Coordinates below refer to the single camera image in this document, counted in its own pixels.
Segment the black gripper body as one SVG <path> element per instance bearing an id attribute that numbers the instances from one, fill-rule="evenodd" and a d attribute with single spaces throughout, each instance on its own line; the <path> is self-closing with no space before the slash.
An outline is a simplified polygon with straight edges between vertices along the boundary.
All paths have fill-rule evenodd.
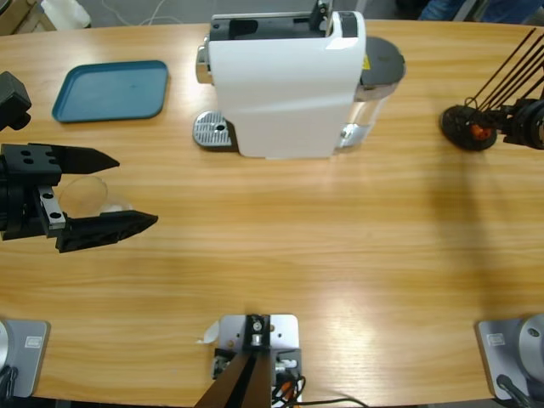
<path id="1" fill-rule="evenodd" d="M 514 105 L 517 110 L 507 120 L 513 124 L 513 136 L 503 137 L 503 142 L 542 150 L 543 100 L 518 99 Z"/>
<path id="2" fill-rule="evenodd" d="M 1 236 L 60 236 L 66 217 L 54 187 L 62 171 L 51 148 L 1 149 Z"/>

